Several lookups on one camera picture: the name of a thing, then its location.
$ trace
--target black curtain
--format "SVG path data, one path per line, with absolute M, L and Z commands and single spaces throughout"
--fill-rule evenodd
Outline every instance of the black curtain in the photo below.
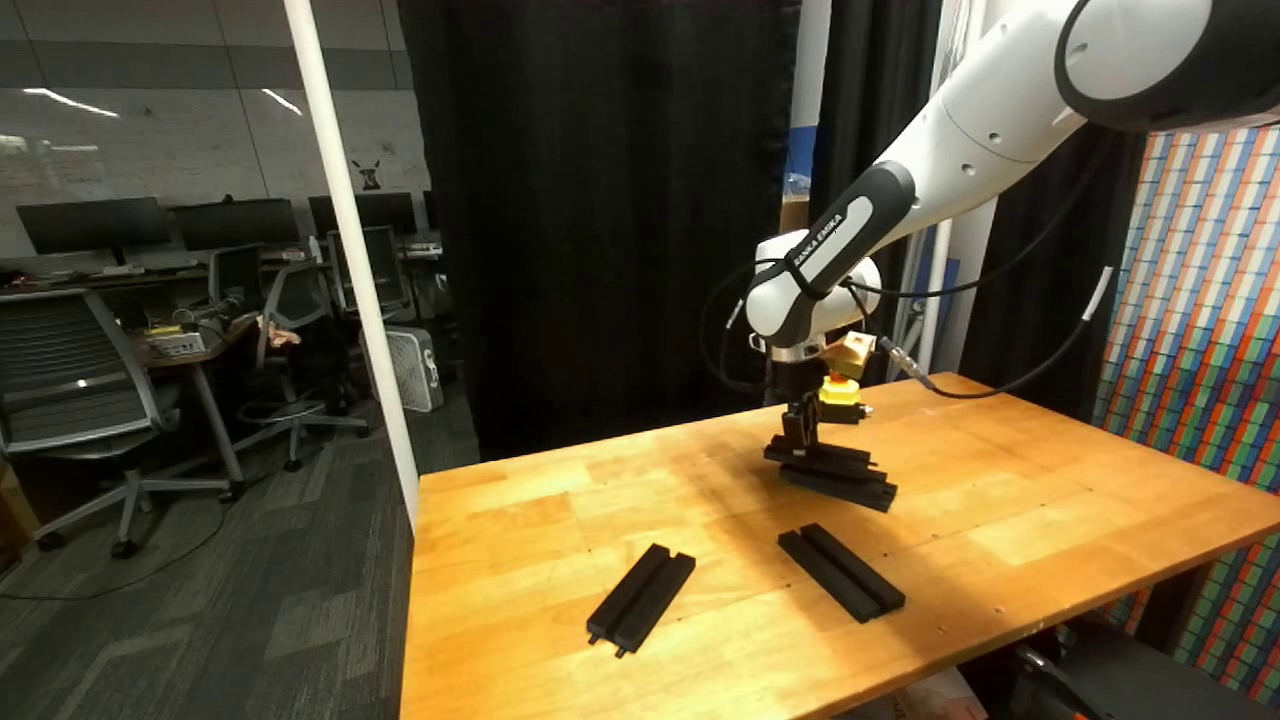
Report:
M 841 194 L 926 109 L 934 78 L 940 0 L 837 0 L 824 110 L 814 155 L 814 217 Z M 903 277 L 903 243 L 878 252 L 883 283 Z M 879 302 L 873 326 L 889 336 L 892 302 Z
M 701 308 L 776 232 L 800 0 L 399 0 L 485 454 L 741 408 Z
M 959 358 L 964 375 L 985 385 L 1019 378 L 1070 341 L 1102 269 L 1112 264 L 1121 270 L 1142 160 L 1146 134 L 1083 129 L 1002 194 L 985 270 L 1007 264 L 1039 232 L 1048 234 L 1029 261 L 981 286 Z M 1094 419 L 1112 295 L 1118 277 L 1070 356 L 1016 388 L 1016 395 Z

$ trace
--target colorful patterned backdrop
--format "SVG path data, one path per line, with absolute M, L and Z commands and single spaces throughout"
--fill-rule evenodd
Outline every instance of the colorful patterned backdrop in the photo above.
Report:
M 1150 140 L 1096 422 L 1280 490 L 1280 129 Z M 1280 540 L 1209 573 L 1175 656 L 1280 709 Z

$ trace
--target floor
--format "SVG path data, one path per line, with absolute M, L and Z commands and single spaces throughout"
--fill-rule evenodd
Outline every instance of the floor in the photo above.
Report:
M 423 470 L 478 459 L 461 390 L 413 419 Z M 0 715 L 396 715 L 407 521 L 384 431 L 301 470 L 247 454 L 237 505 L 184 494 L 139 556 L 112 526 L 0 576 Z

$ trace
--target wooden tabletop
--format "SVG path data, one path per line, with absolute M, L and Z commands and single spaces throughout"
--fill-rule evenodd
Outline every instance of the wooden tabletop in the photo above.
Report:
M 776 408 L 423 474 L 399 715 L 824 715 L 1280 526 L 1270 490 L 1014 395 L 867 408 L 824 438 L 878 454 L 883 517 L 784 483 Z M 857 622 L 776 548 L 800 524 L 910 602 Z M 617 658 L 584 619 L 649 543 L 698 573 Z

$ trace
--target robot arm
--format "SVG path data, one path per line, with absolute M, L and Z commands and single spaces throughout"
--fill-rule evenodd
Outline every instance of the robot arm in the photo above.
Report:
M 1002 194 L 1083 119 L 1280 119 L 1280 0 L 1019 0 L 800 234 L 756 248 L 749 324 L 806 358 L 878 295 L 873 252 Z

